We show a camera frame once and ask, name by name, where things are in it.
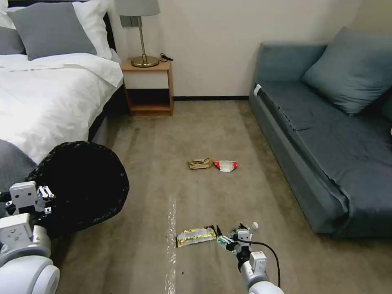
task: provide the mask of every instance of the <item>baseboard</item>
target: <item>baseboard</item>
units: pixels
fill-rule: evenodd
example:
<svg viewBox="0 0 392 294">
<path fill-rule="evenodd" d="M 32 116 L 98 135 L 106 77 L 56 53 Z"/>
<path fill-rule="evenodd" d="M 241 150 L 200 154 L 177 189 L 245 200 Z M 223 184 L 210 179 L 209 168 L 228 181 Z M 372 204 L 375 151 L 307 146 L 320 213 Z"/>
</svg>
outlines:
<svg viewBox="0 0 392 294">
<path fill-rule="evenodd" d="M 248 100 L 249 96 L 174 96 L 174 101 L 233 101 Z"/>
</svg>

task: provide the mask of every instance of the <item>table lamp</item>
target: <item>table lamp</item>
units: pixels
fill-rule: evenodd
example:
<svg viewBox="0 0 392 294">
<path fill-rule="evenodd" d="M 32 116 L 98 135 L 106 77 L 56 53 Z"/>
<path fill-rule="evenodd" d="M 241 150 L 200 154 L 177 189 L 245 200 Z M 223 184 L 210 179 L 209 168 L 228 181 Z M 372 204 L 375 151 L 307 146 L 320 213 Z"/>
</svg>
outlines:
<svg viewBox="0 0 392 294">
<path fill-rule="evenodd" d="M 115 0 L 115 6 L 118 14 L 121 16 L 137 16 L 139 20 L 143 54 L 131 59 L 131 64 L 135 67 L 153 67 L 158 65 L 158 58 L 146 55 L 141 20 L 142 16 L 153 16 L 160 13 L 158 0 Z"/>
</svg>

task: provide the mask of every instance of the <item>snack wrapper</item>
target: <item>snack wrapper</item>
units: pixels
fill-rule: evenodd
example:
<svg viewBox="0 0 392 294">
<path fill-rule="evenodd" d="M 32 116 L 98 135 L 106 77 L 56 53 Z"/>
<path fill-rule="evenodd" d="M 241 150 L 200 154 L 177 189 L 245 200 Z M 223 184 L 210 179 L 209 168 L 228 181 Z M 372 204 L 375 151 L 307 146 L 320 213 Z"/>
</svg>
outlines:
<svg viewBox="0 0 392 294">
<path fill-rule="evenodd" d="M 221 161 L 214 161 L 214 164 L 217 168 L 219 168 L 221 172 L 232 172 L 237 168 L 238 162 L 221 160 Z"/>
<path fill-rule="evenodd" d="M 181 234 L 176 237 L 176 245 L 179 248 L 211 240 L 216 240 L 216 233 L 213 226 L 182 231 Z"/>
</svg>

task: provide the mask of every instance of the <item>white bed sheet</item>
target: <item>white bed sheet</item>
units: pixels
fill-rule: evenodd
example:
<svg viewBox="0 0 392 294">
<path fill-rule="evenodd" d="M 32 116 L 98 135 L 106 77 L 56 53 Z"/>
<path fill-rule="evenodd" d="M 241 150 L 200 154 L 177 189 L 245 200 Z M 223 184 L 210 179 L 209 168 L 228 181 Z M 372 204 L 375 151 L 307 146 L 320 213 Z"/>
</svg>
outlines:
<svg viewBox="0 0 392 294">
<path fill-rule="evenodd" d="M 86 140 L 122 80 L 117 62 L 86 53 L 0 56 L 0 139 L 38 164 L 59 144 Z"/>
</svg>

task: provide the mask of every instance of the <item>gray sofa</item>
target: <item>gray sofa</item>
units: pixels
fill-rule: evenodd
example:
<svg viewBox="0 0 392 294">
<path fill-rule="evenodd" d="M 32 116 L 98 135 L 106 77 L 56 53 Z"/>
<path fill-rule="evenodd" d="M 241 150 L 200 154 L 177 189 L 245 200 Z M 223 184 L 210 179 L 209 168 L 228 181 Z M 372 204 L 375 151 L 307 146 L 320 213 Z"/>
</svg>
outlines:
<svg viewBox="0 0 392 294">
<path fill-rule="evenodd" d="M 377 102 L 348 116 L 301 82 L 325 48 L 262 44 L 250 106 L 314 232 L 391 236 L 392 123 Z"/>
</svg>

